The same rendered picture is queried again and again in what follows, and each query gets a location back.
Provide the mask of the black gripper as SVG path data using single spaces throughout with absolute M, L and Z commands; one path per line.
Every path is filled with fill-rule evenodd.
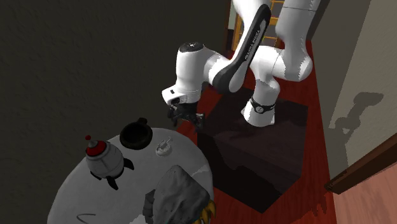
M 194 132 L 199 132 L 203 129 L 205 114 L 197 113 L 197 104 L 198 102 L 172 104 L 167 112 L 167 118 L 172 121 L 174 127 L 177 126 L 178 119 L 192 121 L 195 126 Z

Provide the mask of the black round pot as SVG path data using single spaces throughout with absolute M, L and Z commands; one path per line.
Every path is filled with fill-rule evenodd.
M 121 144 L 131 150 L 142 150 L 147 147 L 153 137 L 153 131 L 147 119 L 140 117 L 136 122 L 126 125 L 120 132 Z

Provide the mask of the round white table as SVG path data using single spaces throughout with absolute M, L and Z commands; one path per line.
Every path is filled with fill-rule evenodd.
M 172 153 L 159 157 L 158 143 L 172 138 Z M 82 160 L 64 180 L 53 201 L 47 224 L 140 224 L 146 193 L 156 188 L 172 165 L 181 166 L 213 196 L 212 173 L 202 151 L 188 137 L 169 129 L 154 128 L 150 144 L 142 150 L 130 150 L 119 136 L 110 139 L 133 162 L 134 170 L 125 169 L 116 179 L 118 190 L 105 179 L 94 178 L 86 160 Z

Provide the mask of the dark robot stand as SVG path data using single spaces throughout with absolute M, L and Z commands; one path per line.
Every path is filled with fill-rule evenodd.
M 278 99 L 275 123 L 254 127 L 241 114 L 252 94 L 242 88 L 222 96 L 197 143 L 214 187 L 264 213 L 302 174 L 308 108 Z

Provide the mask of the grey toy rocket red tip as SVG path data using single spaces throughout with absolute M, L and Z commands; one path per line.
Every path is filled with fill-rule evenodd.
M 92 140 L 90 135 L 85 136 L 85 139 L 88 141 L 85 158 L 90 174 L 98 180 L 105 179 L 112 189 L 118 190 L 116 179 L 125 168 L 134 170 L 132 161 L 125 158 L 109 141 Z

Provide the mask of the yellow wooden ladder shelf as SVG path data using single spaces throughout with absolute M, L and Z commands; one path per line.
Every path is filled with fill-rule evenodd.
M 284 4 L 284 0 L 270 0 L 270 10 L 271 10 L 271 19 L 268 25 L 268 28 L 262 38 L 261 45 L 273 46 L 279 48 L 281 46 L 281 40 L 278 38 L 275 33 L 275 26 L 279 19 L 279 15 Z M 244 23 L 240 16 L 238 16 L 235 11 L 235 22 L 233 28 L 233 38 L 231 42 L 231 50 L 236 50 L 238 42 L 242 36 L 244 29 Z

